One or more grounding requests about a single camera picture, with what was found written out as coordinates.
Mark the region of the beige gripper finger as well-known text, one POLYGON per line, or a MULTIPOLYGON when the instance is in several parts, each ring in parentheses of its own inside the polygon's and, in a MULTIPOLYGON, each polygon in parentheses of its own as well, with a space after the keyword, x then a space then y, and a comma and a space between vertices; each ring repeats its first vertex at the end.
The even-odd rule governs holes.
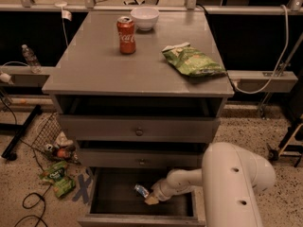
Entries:
POLYGON ((151 193, 146 199, 145 199, 145 203, 147 205, 156 205, 159 203, 159 199, 157 199, 153 193, 151 193))

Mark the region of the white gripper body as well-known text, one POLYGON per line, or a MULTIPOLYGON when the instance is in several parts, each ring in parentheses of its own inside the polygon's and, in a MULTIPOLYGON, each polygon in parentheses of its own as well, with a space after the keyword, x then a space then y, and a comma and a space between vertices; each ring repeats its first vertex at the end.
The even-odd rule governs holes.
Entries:
POLYGON ((171 198, 170 188, 166 179, 161 179, 156 182, 152 187, 153 195, 159 201, 167 201, 171 198))

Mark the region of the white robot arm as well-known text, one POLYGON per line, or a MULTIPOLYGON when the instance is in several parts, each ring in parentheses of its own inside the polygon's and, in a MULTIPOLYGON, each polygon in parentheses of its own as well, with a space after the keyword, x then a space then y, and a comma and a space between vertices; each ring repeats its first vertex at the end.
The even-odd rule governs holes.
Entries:
POLYGON ((276 173, 265 158, 231 143, 206 149, 198 169, 173 169, 156 182, 148 205, 167 201, 200 186, 204 192, 206 227, 263 227, 255 198, 274 186, 276 173))

